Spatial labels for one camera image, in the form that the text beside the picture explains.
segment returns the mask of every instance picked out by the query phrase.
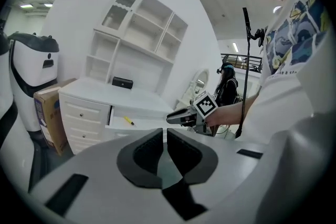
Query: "white wall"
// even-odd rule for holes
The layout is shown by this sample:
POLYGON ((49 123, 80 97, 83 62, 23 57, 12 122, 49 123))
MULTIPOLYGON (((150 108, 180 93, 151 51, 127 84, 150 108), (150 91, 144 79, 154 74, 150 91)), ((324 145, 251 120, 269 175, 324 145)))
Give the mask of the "white wall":
POLYGON ((4 32, 8 36, 16 31, 28 34, 35 32, 39 35, 45 18, 44 16, 27 16, 20 8, 12 7, 6 20, 4 32))
MULTIPOLYGON (((81 74, 91 34, 99 22, 102 10, 111 0, 55 0, 49 11, 42 34, 52 35, 60 46, 59 80, 81 74)), ((199 0, 159 0, 188 24, 175 64, 167 79, 162 97, 174 107, 176 99, 187 89, 198 69, 208 68, 210 78, 207 89, 215 90, 221 65, 218 43, 199 0)))
MULTIPOLYGON (((246 71, 244 69, 235 68, 236 79, 238 81, 238 93, 243 96, 244 93, 244 85, 245 85, 245 75, 246 71)), ((246 97, 250 97, 256 94, 260 88, 259 80, 260 73, 249 71, 247 77, 247 87, 246 87, 246 97)))
MULTIPOLYGON (((219 49, 222 54, 242 54, 247 55, 247 39, 225 39, 218 40, 219 49), (236 52, 232 43, 235 42, 238 46, 239 52, 236 52)), ((258 47, 258 40, 251 39, 250 41, 250 55, 262 57, 260 54, 261 48, 258 47)))
POLYGON ((28 16, 28 22, 25 32, 28 34, 36 33, 37 36, 41 34, 43 24, 46 20, 45 16, 28 16))

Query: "white t-shirt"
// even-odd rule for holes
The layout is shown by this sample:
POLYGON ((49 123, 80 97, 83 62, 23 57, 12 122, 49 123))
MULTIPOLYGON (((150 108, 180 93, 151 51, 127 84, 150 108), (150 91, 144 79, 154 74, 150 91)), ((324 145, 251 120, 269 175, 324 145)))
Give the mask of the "white t-shirt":
POLYGON ((283 3, 266 32, 262 88, 244 120, 241 141, 268 144, 299 120, 335 108, 336 43, 327 11, 320 0, 283 3))

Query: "black strap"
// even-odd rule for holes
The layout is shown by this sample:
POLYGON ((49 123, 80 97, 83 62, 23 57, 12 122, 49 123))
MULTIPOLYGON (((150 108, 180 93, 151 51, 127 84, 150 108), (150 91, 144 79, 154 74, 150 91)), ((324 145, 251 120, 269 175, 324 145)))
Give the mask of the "black strap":
POLYGON ((226 82, 226 87, 227 87, 227 84, 228 84, 229 81, 232 81, 232 82, 234 83, 235 87, 236 87, 236 91, 235 91, 236 99, 235 99, 235 101, 234 101, 234 104, 235 104, 235 103, 238 103, 238 102, 241 101, 241 100, 240 100, 240 96, 239 96, 239 94, 238 94, 238 92, 237 92, 237 83, 236 83, 237 81, 236 81, 235 79, 229 79, 229 80, 227 80, 227 82, 226 82))
POLYGON ((64 216, 89 178, 73 174, 45 204, 50 210, 64 216))
POLYGON ((0 119, 0 148, 2 147, 8 133, 12 129, 17 118, 17 106, 13 101, 5 115, 0 119))

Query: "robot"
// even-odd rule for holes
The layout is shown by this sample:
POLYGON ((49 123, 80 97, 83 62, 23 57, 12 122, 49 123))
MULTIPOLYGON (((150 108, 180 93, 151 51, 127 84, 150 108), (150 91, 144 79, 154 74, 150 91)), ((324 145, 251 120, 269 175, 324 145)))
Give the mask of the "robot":
POLYGON ((167 115, 167 123, 180 124, 189 127, 198 134, 211 136, 211 130, 206 126, 205 118, 218 108, 217 103, 207 91, 196 96, 192 104, 167 115))
POLYGON ((44 176, 47 162, 18 113, 9 80, 9 45, 1 30, 0 70, 0 164, 15 187, 29 191, 44 176))
POLYGON ((33 95, 57 83, 58 44, 51 36, 37 37, 24 33, 14 33, 8 40, 14 100, 32 138, 39 134, 42 136, 33 95))
POLYGON ((166 189, 157 175, 163 130, 139 132, 87 148, 22 198, 53 223, 278 223, 327 168, 335 116, 314 115, 268 145, 167 129, 182 179, 166 189))

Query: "black pole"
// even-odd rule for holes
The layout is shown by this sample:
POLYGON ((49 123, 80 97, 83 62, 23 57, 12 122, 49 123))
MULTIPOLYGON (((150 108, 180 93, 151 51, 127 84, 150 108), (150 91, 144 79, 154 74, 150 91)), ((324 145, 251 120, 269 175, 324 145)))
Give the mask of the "black pole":
POLYGON ((236 132, 236 138, 240 137, 242 134, 243 129, 243 121, 244 121, 244 114, 245 114, 245 100, 246 100, 246 89, 247 89, 247 78, 248 78, 248 69, 249 69, 249 62, 250 62, 250 37, 251 37, 251 27, 250 21, 248 18, 247 9, 243 8, 244 17, 245 17, 245 25, 246 25, 246 35, 247 35, 247 60, 246 60, 246 75, 245 75, 245 83, 244 83, 244 94, 243 94, 243 104, 242 104, 242 117, 240 118, 240 123, 238 130, 236 132))

